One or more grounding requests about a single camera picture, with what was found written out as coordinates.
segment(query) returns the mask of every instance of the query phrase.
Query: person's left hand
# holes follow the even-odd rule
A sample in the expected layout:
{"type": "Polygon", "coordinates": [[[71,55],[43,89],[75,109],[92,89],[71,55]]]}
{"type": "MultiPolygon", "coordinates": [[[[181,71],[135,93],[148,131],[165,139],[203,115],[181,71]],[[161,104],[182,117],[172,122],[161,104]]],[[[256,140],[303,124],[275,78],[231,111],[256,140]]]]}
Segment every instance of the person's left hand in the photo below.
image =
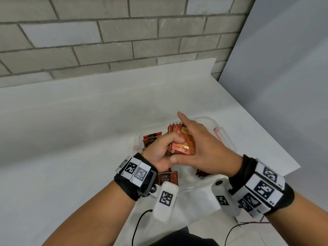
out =
{"type": "Polygon", "coordinates": [[[167,146],[173,141],[182,143],[185,139],[179,136],[177,132],[166,133],[150,144],[141,155],[152,163],[159,173],[163,172],[173,165],[170,156],[165,155],[167,146]]]}

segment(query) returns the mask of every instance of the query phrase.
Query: black cable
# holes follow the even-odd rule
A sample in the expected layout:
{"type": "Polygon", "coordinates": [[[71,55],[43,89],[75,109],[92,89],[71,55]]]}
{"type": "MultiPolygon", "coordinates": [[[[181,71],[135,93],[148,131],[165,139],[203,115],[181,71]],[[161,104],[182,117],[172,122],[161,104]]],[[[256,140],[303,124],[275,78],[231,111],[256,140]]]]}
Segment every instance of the black cable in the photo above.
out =
{"type": "Polygon", "coordinates": [[[139,220],[138,220],[138,222],[137,222],[137,226],[135,227],[135,230],[134,230],[134,233],[133,233],[133,237],[132,237],[132,246],[133,246],[134,236],[135,236],[135,233],[137,232],[137,228],[138,228],[138,225],[139,225],[139,223],[140,223],[140,220],[141,220],[141,218],[143,217],[143,215],[145,215],[147,212],[153,212],[153,210],[152,210],[152,209],[150,209],[150,210],[146,210],[146,211],[140,216],[140,218],[139,218],[139,220]]]}
{"type": "Polygon", "coordinates": [[[245,225],[245,224],[269,224],[270,222],[247,222],[247,223],[242,223],[242,224],[237,224],[234,227],[232,227],[229,231],[229,233],[227,234],[226,240],[224,242],[224,246],[226,246],[227,244],[227,240],[228,240],[228,236],[230,235],[230,232],[232,231],[233,228],[236,228],[237,226],[241,226],[241,225],[245,225]]]}

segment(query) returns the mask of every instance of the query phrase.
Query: white table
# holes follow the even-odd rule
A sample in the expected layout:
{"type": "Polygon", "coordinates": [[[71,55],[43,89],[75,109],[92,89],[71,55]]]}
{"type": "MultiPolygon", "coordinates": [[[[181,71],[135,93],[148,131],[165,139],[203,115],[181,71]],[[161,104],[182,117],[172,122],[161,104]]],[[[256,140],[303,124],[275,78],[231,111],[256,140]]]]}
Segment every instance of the white table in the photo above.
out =
{"type": "MultiPolygon", "coordinates": [[[[210,75],[213,59],[0,89],[0,244],[40,245],[114,176],[134,136],[176,120],[209,116],[239,154],[281,175],[299,165],[210,75]]],[[[137,202],[116,245],[130,245],[137,202]]],[[[150,243],[220,209],[210,187],[178,196],[166,225],[143,217],[135,244],[150,243]]]]}

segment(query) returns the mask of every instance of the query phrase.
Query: hand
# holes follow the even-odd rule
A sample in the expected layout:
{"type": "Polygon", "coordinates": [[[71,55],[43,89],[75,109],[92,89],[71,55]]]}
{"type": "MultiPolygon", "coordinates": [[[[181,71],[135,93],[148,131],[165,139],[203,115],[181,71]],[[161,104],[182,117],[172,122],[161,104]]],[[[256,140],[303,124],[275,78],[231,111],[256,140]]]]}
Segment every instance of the hand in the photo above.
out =
{"type": "Polygon", "coordinates": [[[196,154],[173,155],[170,158],[173,164],[189,165],[209,174],[224,174],[228,177],[239,171],[243,157],[224,146],[203,124],[189,120],[180,111],[178,117],[195,140],[196,154]]]}
{"type": "Polygon", "coordinates": [[[152,163],[159,173],[164,172],[173,165],[170,157],[165,155],[167,146],[173,141],[182,143],[185,139],[179,136],[177,132],[166,133],[150,144],[141,155],[152,163]]]}

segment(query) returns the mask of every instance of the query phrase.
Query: brick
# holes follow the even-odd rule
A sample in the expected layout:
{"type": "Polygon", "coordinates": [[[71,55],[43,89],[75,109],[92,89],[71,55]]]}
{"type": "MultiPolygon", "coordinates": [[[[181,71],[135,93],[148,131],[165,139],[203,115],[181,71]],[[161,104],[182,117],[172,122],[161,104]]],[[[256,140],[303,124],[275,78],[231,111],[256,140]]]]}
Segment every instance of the brick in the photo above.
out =
{"type": "Polygon", "coordinates": [[[0,60],[13,73],[78,65],[70,47],[1,53],[0,60]]]}
{"type": "Polygon", "coordinates": [[[220,35],[182,38],[180,52],[195,52],[215,49],[220,35]]]}
{"type": "Polygon", "coordinates": [[[216,62],[211,73],[222,72],[226,63],[226,61],[216,62]]]}
{"type": "Polygon", "coordinates": [[[77,68],[68,68],[62,70],[51,71],[53,76],[59,78],[73,78],[83,75],[90,75],[95,73],[106,73],[110,72],[107,64],[93,65],[93,66],[80,66],[77,68]]]}
{"type": "Polygon", "coordinates": [[[128,0],[52,0],[61,19],[128,17],[128,0]]]}
{"type": "Polygon", "coordinates": [[[216,58],[216,61],[223,61],[228,58],[230,52],[231,52],[231,49],[221,49],[221,50],[199,52],[197,55],[197,59],[216,58]]]}
{"type": "Polygon", "coordinates": [[[202,34],[205,20],[205,17],[160,19],[159,36],[172,37],[202,34]]]}
{"type": "Polygon", "coordinates": [[[188,0],[187,15],[227,13],[233,0],[188,0]]]}
{"type": "Polygon", "coordinates": [[[220,72],[216,72],[216,73],[212,73],[211,74],[213,78],[215,78],[216,81],[219,81],[219,78],[221,76],[221,73],[220,72]]]}
{"type": "Polygon", "coordinates": [[[179,54],[173,56],[160,57],[157,58],[157,61],[158,61],[158,65],[180,62],[180,61],[191,61],[196,59],[196,55],[197,53],[185,53],[185,54],[179,54]]]}
{"type": "Polygon", "coordinates": [[[0,25],[0,51],[31,48],[16,24],[0,25]]]}
{"type": "Polygon", "coordinates": [[[0,22],[54,20],[48,0],[0,0],[0,22]]]}
{"type": "Polygon", "coordinates": [[[129,0],[131,17],[183,15],[186,0],[129,0]]]}
{"type": "Polygon", "coordinates": [[[22,24],[35,47],[53,47],[101,42],[96,22],[22,24]]]}
{"type": "Polygon", "coordinates": [[[81,65],[132,59],[131,42],[82,45],[74,47],[81,65]]]}
{"type": "Polygon", "coordinates": [[[9,71],[7,71],[7,69],[2,64],[0,64],[0,75],[6,74],[9,74],[9,71]]]}
{"type": "Polygon", "coordinates": [[[211,16],[207,19],[204,33],[239,32],[246,16],[211,16]]]}
{"type": "Polygon", "coordinates": [[[155,66],[155,65],[156,65],[155,58],[110,63],[112,71],[143,68],[143,67],[155,66]]]}
{"type": "Polygon", "coordinates": [[[51,79],[52,77],[47,72],[14,75],[0,78],[0,87],[31,84],[51,79]]]}
{"type": "Polygon", "coordinates": [[[157,19],[101,20],[99,26],[105,42],[157,37],[157,19]]]}
{"type": "Polygon", "coordinates": [[[150,41],[133,41],[135,58],[178,53],[179,38],[150,41]]]}
{"type": "Polygon", "coordinates": [[[230,13],[231,14],[237,14],[237,13],[243,13],[243,14],[249,14],[251,11],[251,8],[253,7],[255,0],[235,0],[230,13]]]}
{"type": "Polygon", "coordinates": [[[222,34],[220,38],[218,48],[225,48],[225,47],[234,47],[239,33],[236,34],[222,34]]]}

